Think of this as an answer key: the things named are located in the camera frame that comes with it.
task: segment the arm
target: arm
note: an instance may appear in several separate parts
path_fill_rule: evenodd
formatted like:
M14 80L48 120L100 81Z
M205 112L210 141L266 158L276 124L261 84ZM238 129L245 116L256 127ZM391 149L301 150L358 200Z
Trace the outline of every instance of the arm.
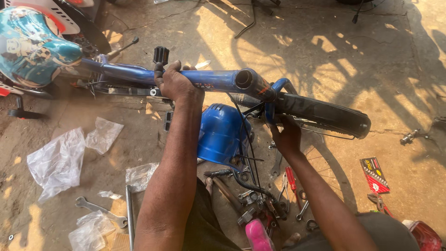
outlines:
M204 92L181 75L180 68L181 62L176 61L163 74L162 64L155 66L155 83L163 96L175 101L175 116L138 215L136 251L180 250L194 201Z
M281 121L281 133L276 126L270 127L273 140L301 182L314 219L332 248L378 250L365 228L300 151L301 129L294 119L286 116Z

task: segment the pink plastic part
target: pink plastic part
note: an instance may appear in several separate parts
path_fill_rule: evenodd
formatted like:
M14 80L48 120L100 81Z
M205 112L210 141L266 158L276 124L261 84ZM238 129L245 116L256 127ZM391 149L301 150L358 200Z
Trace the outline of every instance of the pink plastic part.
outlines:
M265 227L263 227L260 219L252 220L246 224L245 232L253 251L275 250L274 245L266 234Z

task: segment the blue bicycle frame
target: blue bicycle frame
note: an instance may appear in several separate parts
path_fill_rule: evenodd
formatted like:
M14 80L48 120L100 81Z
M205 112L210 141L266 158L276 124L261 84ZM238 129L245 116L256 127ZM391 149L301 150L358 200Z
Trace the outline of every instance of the blue bicycle frame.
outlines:
M140 66L128 64L111 64L105 55L99 56L101 62L83 58L80 68L94 71L104 76L125 79L149 87L155 86L154 72ZM239 92L265 102L265 118L270 124L274 122L274 101L285 85L293 85L286 78L279 79L272 86L251 68L236 71L180 71L196 87L211 92Z

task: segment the red-handled pliers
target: red-handled pliers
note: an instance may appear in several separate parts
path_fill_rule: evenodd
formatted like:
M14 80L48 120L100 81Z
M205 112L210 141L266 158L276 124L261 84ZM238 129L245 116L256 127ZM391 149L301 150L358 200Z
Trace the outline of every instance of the red-handled pliers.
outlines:
M301 205L301 199L297 195L296 192L296 182L294 181L294 175L293 171L291 170L291 167L285 167L286 176L288 178L288 183L291 187L291 190L293 191L294 195L296 196L297 205L299 206L299 210L302 211L302 205Z
M377 192L372 192L367 195L367 198L376 204L376 208L378 209L378 211L386 213L393 218L393 214L387 208L386 204L384 204L381 195L379 195Z

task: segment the plastic bag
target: plastic bag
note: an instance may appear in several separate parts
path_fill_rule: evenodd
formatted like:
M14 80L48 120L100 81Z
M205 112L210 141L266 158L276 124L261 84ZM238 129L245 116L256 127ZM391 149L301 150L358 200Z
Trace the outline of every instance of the plastic bag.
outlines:
M43 203L70 187L79 186L85 140L82 128L68 131L26 157L31 175L43 188Z
M98 251L105 247L105 240L94 222L88 222L68 234L73 251Z
M110 149L124 125L114 123L103 118L96 118L96 129L91 131L85 139L85 146L104 154Z
M105 216L105 214L103 214L100 210L82 216L78 219L76 225L81 227L90 221L94 222L95 226L98 228L98 231L102 235L110 234L111 232L116 230L115 226L113 226L113 223L111 223L107 216Z
M122 195L113 193L112 191L99 191L98 195L113 200L117 200L122 197Z
M101 212L92 212L78 219L79 228L68 234L73 251L98 251L105 247L103 235L116 228Z
M206 69L206 67L209 66L210 63L211 63L210 60L206 60L204 62L201 62L201 63L198 63L197 65L195 65L195 68L197 70L204 70L204 69Z
M159 163L149 163L125 170L125 184L131 185L131 192L144 191L159 165Z

